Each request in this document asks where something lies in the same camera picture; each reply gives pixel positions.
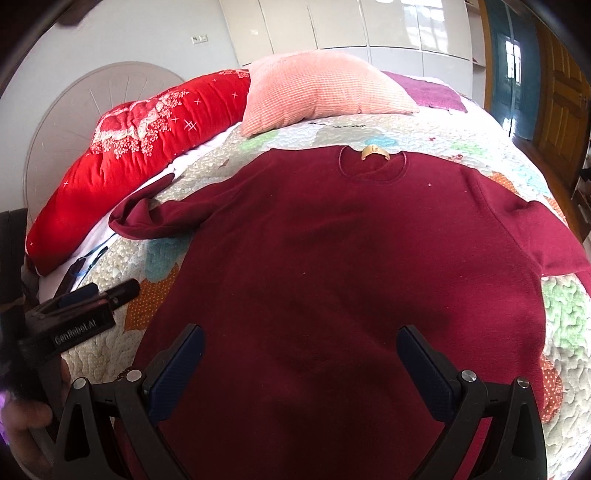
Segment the quilted bedspread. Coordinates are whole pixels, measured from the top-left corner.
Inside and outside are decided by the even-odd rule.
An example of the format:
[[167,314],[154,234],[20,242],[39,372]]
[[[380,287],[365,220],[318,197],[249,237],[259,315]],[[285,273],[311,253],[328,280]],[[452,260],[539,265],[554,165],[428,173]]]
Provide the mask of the quilted bedspread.
[[[469,113],[421,109],[417,115],[353,115],[303,122],[224,144],[190,166],[154,202],[182,199],[222,181],[270,148],[302,149],[376,144],[390,153],[418,151],[478,169],[525,200],[537,200],[564,221],[541,173],[494,120],[466,102]],[[141,295],[116,311],[116,327],[65,354],[72,377],[111,381],[128,368],[154,312],[171,288],[190,236],[131,241],[118,238],[85,283],[101,290],[137,278]],[[575,275],[541,278],[547,314],[541,413],[548,477],[567,479],[591,443],[591,299]]]

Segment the silver bolt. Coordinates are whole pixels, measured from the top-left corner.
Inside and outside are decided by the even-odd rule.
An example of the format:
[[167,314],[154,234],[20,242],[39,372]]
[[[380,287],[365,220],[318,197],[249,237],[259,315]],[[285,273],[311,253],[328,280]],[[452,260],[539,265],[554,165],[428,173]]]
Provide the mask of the silver bolt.
[[128,372],[125,376],[128,382],[137,382],[140,378],[142,378],[142,372],[139,370],[132,370]]
[[521,388],[529,388],[530,381],[527,380],[527,378],[519,377],[517,379],[517,385],[519,385]]
[[467,382],[472,383],[472,382],[475,382],[478,377],[476,376],[476,374],[472,370],[464,370],[462,372],[462,378],[464,380],[466,380]]
[[84,385],[86,385],[86,379],[80,377],[74,380],[72,387],[74,387],[75,390],[80,390],[82,387],[84,387]]

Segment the red folded blanket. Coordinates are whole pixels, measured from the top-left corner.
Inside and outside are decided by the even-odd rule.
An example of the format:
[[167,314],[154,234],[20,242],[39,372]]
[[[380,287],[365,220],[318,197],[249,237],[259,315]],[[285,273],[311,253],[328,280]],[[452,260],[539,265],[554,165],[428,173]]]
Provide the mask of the red folded blanket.
[[249,87],[246,70],[222,70],[105,113],[27,236],[38,272],[64,263],[109,210],[180,154],[241,121]]

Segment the pillow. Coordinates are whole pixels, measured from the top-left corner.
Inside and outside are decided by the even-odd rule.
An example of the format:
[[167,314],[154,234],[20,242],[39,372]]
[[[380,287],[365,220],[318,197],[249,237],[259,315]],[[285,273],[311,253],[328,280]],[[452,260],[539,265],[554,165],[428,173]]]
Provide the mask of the pillow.
[[251,89],[242,135],[304,118],[355,113],[414,113],[418,106],[388,76],[346,53],[312,50],[265,57],[249,66]]
[[90,148],[68,169],[27,236],[37,271],[47,275],[64,263],[127,195],[242,120],[249,86],[246,70],[222,70],[105,113]]
[[443,108],[445,110],[459,110],[464,113],[468,112],[458,93],[446,85],[425,82],[404,75],[398,75],[397,73],[384,73],[404,88],[417,105]]

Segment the sweater sleeve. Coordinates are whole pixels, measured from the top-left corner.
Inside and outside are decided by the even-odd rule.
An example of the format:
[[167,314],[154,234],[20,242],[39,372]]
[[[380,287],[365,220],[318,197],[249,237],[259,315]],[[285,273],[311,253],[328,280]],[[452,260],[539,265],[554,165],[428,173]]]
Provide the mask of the sweater sleeve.
[[480,174],[474,178],[488,208],[531,260],[540,277],[590,270],[591,264],[583,246],[542,203],[526,202]]
[[150,200],[174,180],[169,174],[130,195],[111,213],[109,226],[131,240],[165,238],[194,230],[227,205],[256,176],[256,160],[233,177],[210,184],[183,200],[169,200],[150,209]]

